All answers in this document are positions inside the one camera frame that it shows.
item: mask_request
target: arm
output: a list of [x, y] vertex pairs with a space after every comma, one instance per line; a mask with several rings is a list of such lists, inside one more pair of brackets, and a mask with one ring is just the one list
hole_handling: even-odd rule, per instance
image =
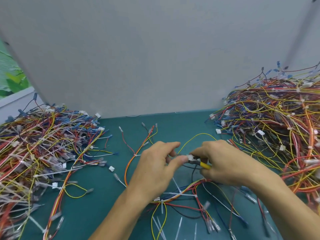
[[203, 142], [191, 154], [211, 162], [211, 169], [200, 171], [205, 178], [250, 188], [268, 208], [284, 239], [320, 239], [320, 217], [260, 162], [223, 140]]
[[126, 240], [130, 237], [143, 209], [166, 190], [174, 172], [188, 161], [186, 156], [169, 160], [168, 154], [176, 156], [174, 149], [179, 146], [180, 142], [158, 141], [143, 151], [129, 185], [89, 240]]

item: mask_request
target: tabletop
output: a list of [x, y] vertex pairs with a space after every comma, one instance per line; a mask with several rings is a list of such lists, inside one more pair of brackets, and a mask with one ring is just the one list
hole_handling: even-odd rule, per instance
[[[180, 141], [180, 148], [195, 135], [200, 134], [185, 145], [185, 147], [181, 151], [182, 154], [188, 154], [193, 149], [201, 146], [201, 143], [203, 141], [213, 140], [213, 138], [209, 135], [201, 133], [210, 134], [217, 140], [229, 139], [230, 136], [228, 135], [216, 134], [215, 129], [217, 127], [212, 121], [207, 121], [205, 123], [205, 120], [209, 117], [209, 114], [211, 112], [212, 111], [167, 113], [99, 120], [100, 126], [105, 126], [106, 129], [109, 129], [109, 131], [106, 133], [106, 136], [110, 134], [113, 135], [107, 142], [108, 147], [106, 150], [111, 152], [118, 152], [118, 155], [108, 155], [104, 156], [103, 158], [107, 161], [107, 164], [115, 168], [114, 173], [117, 173], [119, 178], [123, 181], [125, 168], [132, 157], [132, 152], [123, 142], [119, 126], [124, 132], [124, 137], [127, 144], [136, 151], [148, 135], [147, 130], [141, 125], [142, 122], [148, 129], [157, 123], [158, 133], [152, 137], [154, 141]], [[95, 146], [99, 149], [102, 149], [104, 148], [105, 143], [105, 138], [98, 139], [95, 143]], [[150, 143], [148, 143], [148, 145], [144, 146], [142, 149], [144, 150], [148, 147], [150, 147]], [[133, 159], [127, 173], [128, 181], [130, 180], [138, 161], [139, 157], [135, 157]], [[176, 171], [176, 173], [174, 174], [174, 179], [176, 180], [179, 187], [189, 185], [192, 182], [192, 172], [193, 169], [187, 167], [180, 167]], [[201, 178], [202, 175], [200, 175], [199, 170], [194, 170], [193, 181]], [[94, 188], [94, 190], [91, 193], [86, 194], [84, 197], [78, 199], [69, 198], [68, 196], [64, 195], [64, 198], [62, 200], [62, 215], [64, 216], [64, 221], [54, 239], [88, 239], [94, 232], [94, 230], [98, 227], [98, 225], [106, 217], [115, 200], [125, 188], [120, 182], [116, 181], [113, 173], [110, 172], [107, 167], [85, 166], [84, 168], [75, 172], [71, 176], [70, 180], [78, 181], [78, 185], [85, 189]], [[218, 187], [213, 184], [206, 183], [206, 188], [222, 203], [230, 207]], [[233, 192], [234, 190], [236, 190], [234, 187], [224, 185], [222, 185], [221, 188], [229, 199], [232, 198]], [[174, 182], [171, 181], [167, 192], [173, 192], [174, 190], [177, 190], [177, 187], [175, 186]], [[31, 214], [32, 217], [35, 218], [43, 228], [48, 222], [48, 217], [50, 215], [54, 200], [56, 199], [58, 192], [58, 189], [47, 190], [40, 201], [40, 204], [45, 205]], [[82, 195], [83, 193], [78, 188], [72, 186], [68, 189], [68, 192], [74, 196]], [[217, 207], [223, 221], [227, 224], [229, 224], [230, 220], [230, 211], [228, 211], [209, 193], [207, 193], [202, 185], [198, 186], [197, 194], [198, 199], [202, 204], [204, 204], [206, 201], [210, 202], [208, 212], [216, 220], [221, 228], [221, 231], [219, 233], [214, 232], [212, 234], [209, 234], [203, 218], [186, 218], [184, 216], [181, 216], [173, 208], [168, 206], [166, 223], [163, 228], [166, 239], [175, 239], [181, 217], [182, 222], [177, 238], [178, 240], [193, 240], [196, 223], [196, 239], [198, 240], [231, 239], [229, 232], [224, 227], [214, 206]], [[172, 203], [176, 205], [198, 208], [197, 203], [192, 196], [180, 196]], [[149, 205], [146, 209], [150, 209], [153, 206], [154, 205]], [[270, 229], [270, 237], [266, 236], [263, 227], [262, 215], [260, 213], [258, 205], [249, 201], [244, 197], [244, 194], [240, 193], [238, 190], [234, 197], [234, 207], [246, 220], [246, 222], [248, 222], [248, 226], [244, 226], [238, 218], [232, 218], [231, 229], [237, 240], [282, 239], [279, 234], [277, 238], [277, 235], [274, 234]], [[185, 208], [176, 209], [186, 216], [199, 216], [199, 212], [197, 211]], [[153, 210], [149, 212], [144, 211], [142, 213], [129, 239], [153, 239], [151, 234], [152, 212]], [[161, 222], [163, 222], [165, 219], [165, 214], [162, 214], [161, 207], [158, 207], [154, 216], [158, 216]], [[276, 230], [274, 222], [269, 215], [267, 215], [267, 219]], [[54, 221], [54, 224], [52, 225], [53, 228], [55, 228], [57, 222], [58, 221]], [[153, 229], [154, 234], [157, 237], [158, 230], [154, 224]], [[29, 220], [26, 224], [21, 239], [42, 239], [42, 233], [40, 232], [39, 228], [37, 228], [34, 223]]]

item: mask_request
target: green wallpaper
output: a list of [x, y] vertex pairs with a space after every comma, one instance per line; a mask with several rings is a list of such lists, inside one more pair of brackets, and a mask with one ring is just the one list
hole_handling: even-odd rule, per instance
[[0, 99], [30, 87], [24, 72], [0, 41]]

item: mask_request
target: wire cutter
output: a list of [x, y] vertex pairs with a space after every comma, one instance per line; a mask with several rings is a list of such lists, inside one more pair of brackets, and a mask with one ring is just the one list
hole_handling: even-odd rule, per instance
[[210, 165], [208, 165], [202, 161], [198, 161], [198, 159], [200, 159], [200, 157], [198, 157], [198, 156], [194, 156], [194, 155], [189, 154], [188, 158], [189, 158], [188, 163], [190, 163], [190, 164], [196, 164], [196, 165], [199, 165], [200, 167], [205, 168], [205, 169], [211, 168]]

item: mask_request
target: fingernail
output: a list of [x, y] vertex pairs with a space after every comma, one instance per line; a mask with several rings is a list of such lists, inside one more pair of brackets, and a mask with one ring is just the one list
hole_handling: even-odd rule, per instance
[[183, 155], [183, 156], [180, 156], [180, 160], [183, 162], [183, 163], [187, 163], [189, 158], [186, 156], [186, 155]]

